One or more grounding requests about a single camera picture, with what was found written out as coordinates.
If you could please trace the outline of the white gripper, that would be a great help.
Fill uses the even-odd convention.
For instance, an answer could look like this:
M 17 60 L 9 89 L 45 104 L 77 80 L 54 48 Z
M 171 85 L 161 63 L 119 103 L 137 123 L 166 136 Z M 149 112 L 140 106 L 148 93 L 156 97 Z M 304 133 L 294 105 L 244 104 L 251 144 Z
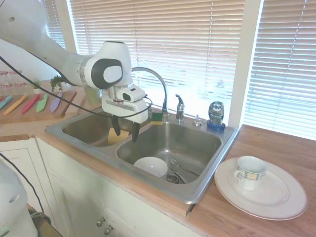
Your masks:
M 113 86 L 102 91 L 102 109 L 111 114 L 111 123 L 117 136 L 120 136 L 119 118 L 132 121 L 132 142 L 139 136 L 140 123 L 148 119 L 145 92 L 136 85 Z

